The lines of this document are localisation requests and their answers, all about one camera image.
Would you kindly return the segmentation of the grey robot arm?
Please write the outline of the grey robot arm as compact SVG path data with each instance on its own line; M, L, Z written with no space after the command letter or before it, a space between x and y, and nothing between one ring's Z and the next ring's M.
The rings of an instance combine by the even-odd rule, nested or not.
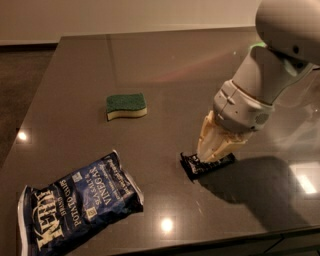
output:
M205 117L197 146L216 162L263 129L284 89L320 63L320 0L262 0L255 18L263 41L224 82Z

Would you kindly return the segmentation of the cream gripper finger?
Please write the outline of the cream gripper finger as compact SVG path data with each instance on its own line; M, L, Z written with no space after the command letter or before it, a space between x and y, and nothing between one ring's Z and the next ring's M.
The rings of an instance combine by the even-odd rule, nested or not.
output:
M197 145L199 158L214 158L216 150L223 140L220 127L214 119L214 112L210 111L204 118Z
M214 158L203 158L204 162L215 162L228 154L236 151L247 143L249 138L252 136L252 132L248 133L232 133L221 129L223 140L219 148L215 152Z

